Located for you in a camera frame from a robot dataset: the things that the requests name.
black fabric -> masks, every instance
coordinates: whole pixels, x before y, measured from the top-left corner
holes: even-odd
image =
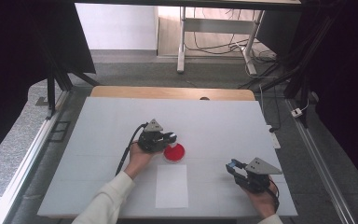
[[[59,66],[95,73],[75,4],[0,1],[0,143],[27,102],[29,88],[47,78],[41,40]]]
[[[317,113],[358,169],[358,1],[348,1],[315,53]]]

hand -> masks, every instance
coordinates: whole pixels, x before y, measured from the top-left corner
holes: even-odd
[[[246,192],[249,199],[252,201],[252,204],[253,204],[255,210],[257,210],[258,214],[263,219],[275,214],[274,200],[271,197],[271,195],[269,195],[265,191],[262,193],[253,194],[244,188],[242,188],[242,189]],[[277,193],[277,188],[275,187],[275,185],[270,184],[269,189],[273,193],[275,193],[275,194]]]
[[[139,173],[141,173],[141,171],[146,167],[146,165],[150,163],[153,156],[160,153],[161,152],[143,152],[138,146],[138,143],[133,142],[130,147],[130,162],[124,172],[129,175],[131,179],[134,179]]]

white wall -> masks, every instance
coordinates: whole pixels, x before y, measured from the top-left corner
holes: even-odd
[[[76,4],[89,49],[157,49],[158,8]]]

white desk leg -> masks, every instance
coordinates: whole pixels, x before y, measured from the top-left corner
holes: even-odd
[[[251,76],[254,76],[257,74],[257,72],[255,71],[255,66],[252,62],[251,50],[252,50],[252,45],[255,40],[255,34],[257,33],[258,26],[260,25],[260,21],[261,21],[261,17],[263,16],[263,13],[264,13],[264,11],[260,11],[260,13],[258,14],[258,16],[255,20],[255,25],[254,25],[253,31],[249,35],[248,44],[246,45],[246,48],[242,51],[243,58],[245,59],[246,66],[249,70],[249,75],[251,75]]]
[[[186,8],[181,7],[180,13],[180,44],[178,52],[178,68],[177,72],[182,74],[185,72],[185,22],[186,22]]]

white power adapter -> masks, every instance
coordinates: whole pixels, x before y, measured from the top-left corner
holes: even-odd
[[[294,109],[292,110],[292,115],[295,118],[298,118],[302,115],[302,111],[300,110],[300,108]]]

